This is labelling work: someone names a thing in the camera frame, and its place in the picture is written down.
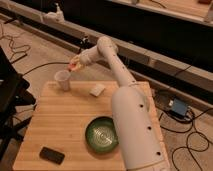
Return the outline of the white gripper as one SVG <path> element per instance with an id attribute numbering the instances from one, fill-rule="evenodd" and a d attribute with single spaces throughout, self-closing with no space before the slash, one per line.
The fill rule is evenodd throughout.
<path id="1" fill-rule="evenodd" d="M 96 47 L 84 50 L 79 56 L 74 56 L 69 65 L 75 65 L 75 70 L 78 71 L 83 68 L 83 65 L 92 65 L 99 59 L 99 52 Z"/>

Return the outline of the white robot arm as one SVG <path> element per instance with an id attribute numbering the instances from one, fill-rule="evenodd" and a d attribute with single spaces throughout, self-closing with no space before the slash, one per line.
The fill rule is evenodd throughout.
<path id="1" fill-rule="evenodd" d="M 70 60 L 68 68 L 81 68 L 106 59 L 118 89 L 111 108 L 119 146 L 127 171 L 170 171 L 163 147 L 149 115 L 149 100 L 139 83 L 118 57 L 117 45 L 106 36 Z"/>

